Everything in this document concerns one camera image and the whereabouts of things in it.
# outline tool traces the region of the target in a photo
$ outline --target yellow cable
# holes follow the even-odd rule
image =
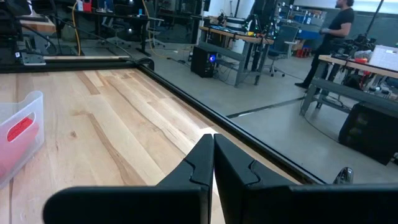
[[[75,23],[75,8],[77,5],[77,1],[75,2],[75,5],[73,5],[73,9],[72,9],[72,21],[73,21],[73,26],[76,27],[76,23]],[[76,39],[77,39],[77,46],[79,48],[79,56],[81,53],[81,47],[80,47],[80,38],[79,38],[79,33],[77,32],[77,29],[75,29],[75,34],[76,34]]]
[[[148,19],[149,19],[149,13],[148,13],[147,6],[145,5],[145,1],[142,0],[142,3],[144,4],[145,12],[146,12],[147,17],[148,17]],[[155,50],[152,48],[152,43],[151,43],[151,42],[149,42],[149,47],[150,47],[151,51],[152,51],[155,55],[157,55],[157,56],[159,56],[159,57],[162,57],[162,58],[168,58],[168,57],[166,57],[166,56],[164,56],[164,55],[158,55],[158,54],[155,52]]]

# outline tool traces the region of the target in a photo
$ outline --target shoe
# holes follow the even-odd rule
[[[294,83],[294,85],[306,90],[309,88],[309,85],[306,85],[304,83]]]

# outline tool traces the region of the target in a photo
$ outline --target black cable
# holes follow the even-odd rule
[[[57,34],[57,41],[58,41],[58,47],[60,47],[61,55],[63,55],[61,44],[60,44],[60,39],[58,38],[58,34]]]
[[[300,104],[300,110],[301,107],[303,106],[303,102],[305,100],[306,95],[304,95],[304,99],[301,100],[301,104]],[[319,131],[321,134],[323,134],[324,136],[330,138],[331,140],[333,140],[334,142],[337,142],[338,144],[340,144],[340,142],[336,141],[336,139],[333,139],[332,137],[330,137],[329,135],[327,135],[326,133],[324,133],[323,131],[321,131],[319,128],[315,127],[315,125],[313,125],[306,117],[305,115],[303,115],[304,120],[313,128],[315,128],[317,131]]]
[[[41,54],[41,53],[38,53],[38,52],[28,52],[28,51],[25,51],[25,50],[22,50],[21,52],[26,52],[26,53],[28,53],[28,54],[36,54],[36,55],[41,55],[41,56],[54,56],[54,55],[58,55],[58,48],[57,48],[57,46],[56,46],[50,39],[48,39],[48,38],[47,38],[46,36],[44,36],[43,34],[37,32],[36,30],[30,28],[30,27],[27,26],[27,25],[21,24],[21,27],[23,27],[23,28],[25,28],[25,29],[28,29],[28,30],[32,31],[33,33],[37,34],[39,37],[41,37],[41,38],[45,39],[46,41],[48,41],[48,42],[55,48],[55,54],[44,55],[44,54]]]
[[[175,60],[172,57],[167,57],[167,60],[173,60],[174,62],[180,63],[180,64],[184,65],[187,68],[191,68],[191,66],[188,66],[187,63],[182,63],[181,61]]]
[[[329,101],[331,103],[334,103],[336,105],[338,103],[338,104],[340,104],[340,107],[344,108],[344,103],[341,102],[339,99],[333,97],[333,96],[326,96],[326,98],[324,100],[327,100],[327,101]]]
[[[223,82],[224,84],[227,84],[227,85],[229,85],[229,86],[234,86],[234,84],[229,84],[229,83],[227,82],[229,76],[231,75],[231,71],[232,71],[232,68],[229,68],[229,73],[228,73],[228,75],[227,75],[227,77],[226,77],[225,80],[222,80],[222,79],[221,79],[221,77],[220,77],[220,72],[218,71],[218,74],[219,74],[219,75],[218,75],[217,79],[218,79],[219,81]]]
[[[118,45],[116,45],[116,44],[114,44],[114,43],[112,43],[112,42],[106,40],[105,38],[102,38],[102,37],[100,37],[100,36],[98,36],[98,35],[95,35],[95,34],[92,34],[92,33],[90,33],[90,32],[84,31],[84,30],[82,30],[81,28],[77,28],[77,27],[75,27],[73,24],[70,24],[70,23],[68,23],[68,22],[65,22],[64,20],[62,20],[61,18],[59,18],[59,17],[57,17],[57,16],[53,16],[53,15],[49,15],[49,14],[47,14],[47,16],[53,17],[53,18],[57,19],[58,21],[63,22],[64,24],[66,24],[66,25],[68,25],[68,26],[70,26],[70,27],[72,27],[72,28],[74,28],[74,29],[77,29],[78,31],[81,31],[81,32],[86,33],[86,34],[88,34],[88,35],[92,35],[92,36],[97,37],[97,38],[99,38],[99,39],[101,39],[101,40],[103,40],[103,41],[105,41],[105,42],[107,42],[107,43],[109,43],[109,44],[111,44],[111,45],[113,45],[113,46],[116,46],[117,48],[121,49],[124,53],[126,53],[129,57],[131,57],[131,60],[135,61],[135,60],[134,60],[134,57],[133,57],[127,50],[125,50],[124,48],[122,48],[122,47],[120,47],[120,46],[118,46]]]

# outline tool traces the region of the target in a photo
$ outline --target blue light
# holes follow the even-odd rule
[[[216,56],[215,55],[210,55],[209,61],[211,63],[215,62],[216,61]]]

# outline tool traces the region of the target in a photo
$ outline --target man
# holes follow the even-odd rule
[[[303,83],[295,83],[294,85],[308,89],[319,65],[319,55],[330,54],[332,40],[335,38],[345,38],[349,34],[355,17],[354,10],[351,8],[353,4],[354,0],[337,0],[336,8],[340,9],[340,12],[330,24],[329,28],[324,28],[320,31],[325,37],[313,58],[310,72]],[[323,78],[326,78],[327,75],[327,71],[325,71],[323,73]]]

